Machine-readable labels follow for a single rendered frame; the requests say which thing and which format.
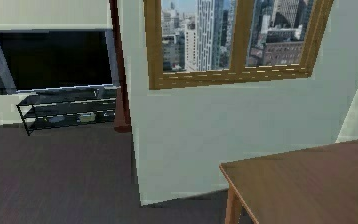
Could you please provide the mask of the brown framed window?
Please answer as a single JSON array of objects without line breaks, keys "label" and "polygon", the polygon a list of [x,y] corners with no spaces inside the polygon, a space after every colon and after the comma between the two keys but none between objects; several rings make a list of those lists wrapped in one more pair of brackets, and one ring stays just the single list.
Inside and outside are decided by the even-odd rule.
[{"label": "brown framed window", "polygon": [[144,0],[151,90],[306,78],[333,0]]}]

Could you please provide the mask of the black glass television stand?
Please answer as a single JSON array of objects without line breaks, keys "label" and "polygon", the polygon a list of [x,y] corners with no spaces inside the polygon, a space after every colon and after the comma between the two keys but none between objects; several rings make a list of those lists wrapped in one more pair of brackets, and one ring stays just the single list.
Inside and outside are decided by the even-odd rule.
[{"label": "black glass television stand", "polygon": [[[35,130],[112,122],[117,87],[88,87],[47,90],[30,95],[16,105],[30,136]],[[78,121],[82,113],[94,112],[94,122]]]}]

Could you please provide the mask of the small pale box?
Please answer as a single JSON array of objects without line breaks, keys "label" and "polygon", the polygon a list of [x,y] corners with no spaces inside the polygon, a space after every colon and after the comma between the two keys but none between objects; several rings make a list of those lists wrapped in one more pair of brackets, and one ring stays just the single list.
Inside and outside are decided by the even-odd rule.
[{"label": "small pale box", "polygon": [[78,121],[83,123],[94,122],[96,114],[94,112],[82,113],[78,116]]}]

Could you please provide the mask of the brown wooden table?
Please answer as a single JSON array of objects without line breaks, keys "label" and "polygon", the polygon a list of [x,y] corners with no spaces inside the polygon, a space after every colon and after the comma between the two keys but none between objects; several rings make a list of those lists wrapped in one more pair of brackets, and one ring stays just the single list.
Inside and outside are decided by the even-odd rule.
[{"label": "brown wooden table", "polygon": [[219,165],[224,224],[358,224],[358,140]]}]

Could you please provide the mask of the black television set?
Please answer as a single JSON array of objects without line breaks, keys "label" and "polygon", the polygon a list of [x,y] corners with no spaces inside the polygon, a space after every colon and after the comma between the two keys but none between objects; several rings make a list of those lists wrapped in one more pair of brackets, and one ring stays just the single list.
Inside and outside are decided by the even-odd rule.
[{"label": "black television set", "polygon": [[109,30],[0,31],[0,94],[117,86]]}]

